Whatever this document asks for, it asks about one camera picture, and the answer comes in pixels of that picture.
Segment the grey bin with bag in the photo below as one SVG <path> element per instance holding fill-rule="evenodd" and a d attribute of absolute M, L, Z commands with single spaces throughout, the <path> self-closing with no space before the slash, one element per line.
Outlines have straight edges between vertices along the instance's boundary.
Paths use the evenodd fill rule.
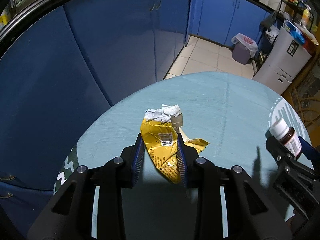
<path fill-rule="evenodd" d="M 258 51 L 258 45 L 250 37 L 238 33 L 231 39 L 234 45 L 232 58 L 241 64 L 248 64 L 249 60 L 255 56 Z"/>

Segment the white drawer cabinet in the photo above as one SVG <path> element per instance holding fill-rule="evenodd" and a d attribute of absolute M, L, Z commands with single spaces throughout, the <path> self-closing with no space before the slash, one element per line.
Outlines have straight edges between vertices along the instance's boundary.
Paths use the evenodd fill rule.
<path fill-rule="evenodd" d="M 284 28 L 253 80 L 281 95 L 309 61 L 311 55 Z"/>

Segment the yellow snack bag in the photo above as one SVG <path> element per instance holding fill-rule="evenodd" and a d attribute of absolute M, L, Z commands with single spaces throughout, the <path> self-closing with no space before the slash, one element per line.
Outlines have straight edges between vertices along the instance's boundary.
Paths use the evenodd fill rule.
<path fill-rule="evenodd" d="M 182 131 L 183 114 L 179 105 L 162 105 L 158 109 L 148 109 L 140 126 L 140 133 L 148 154 L 157 170 L 174 184 L 181 181 L 176 157 L 178 133 L 187 146 L 201 153 L 209 142 L 196 138 L 189 139 Z"/>

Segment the brown bottle white cap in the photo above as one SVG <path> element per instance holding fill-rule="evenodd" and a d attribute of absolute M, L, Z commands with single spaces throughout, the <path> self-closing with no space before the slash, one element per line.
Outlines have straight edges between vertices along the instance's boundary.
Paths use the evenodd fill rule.
<path fill-rule="evenodd" d="M 302 153 L 302 145 L 298 134 L 293 127 L 290 127 L 283 118 L 277 120 L 270 128 L 269 132 L 282 145 L 289 150 L 289 152 L 298 159 Z"/>

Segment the blue kitchen cabinets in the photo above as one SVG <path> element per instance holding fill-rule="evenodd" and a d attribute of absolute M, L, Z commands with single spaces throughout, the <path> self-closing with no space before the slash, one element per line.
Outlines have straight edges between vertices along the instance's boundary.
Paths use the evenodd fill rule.
<path fill-rule="evenodd" d="M 187 33 L 257 38 L 259 0 L 38 0 L 1 31 L 1 229 L 25 235 L 70 149 L 120 100 L 163 79 Z"/>

